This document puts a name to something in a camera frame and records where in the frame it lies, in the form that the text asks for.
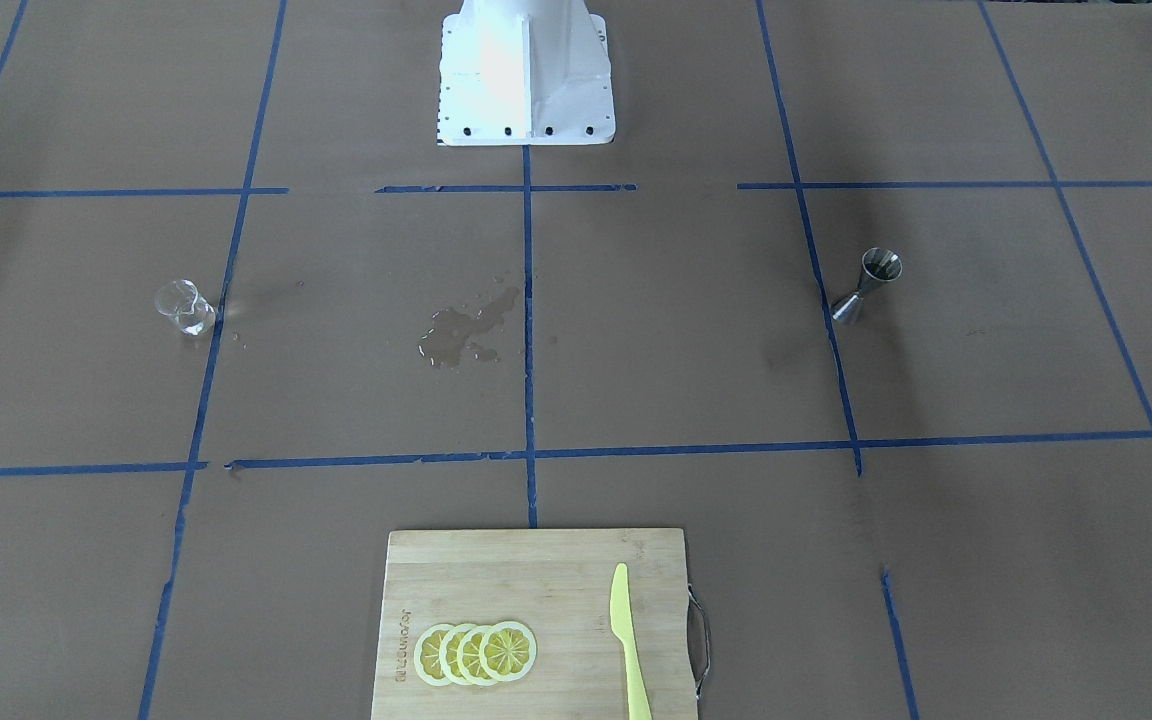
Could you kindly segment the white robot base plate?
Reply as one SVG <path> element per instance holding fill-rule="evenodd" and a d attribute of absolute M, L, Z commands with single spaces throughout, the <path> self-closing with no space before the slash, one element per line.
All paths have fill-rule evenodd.
<path fill-rule="evenodd" d="M 465 1 L 442 20 L 440 41 L 439 145 L 616 137 L 607 24 L 584 1 Z"/>

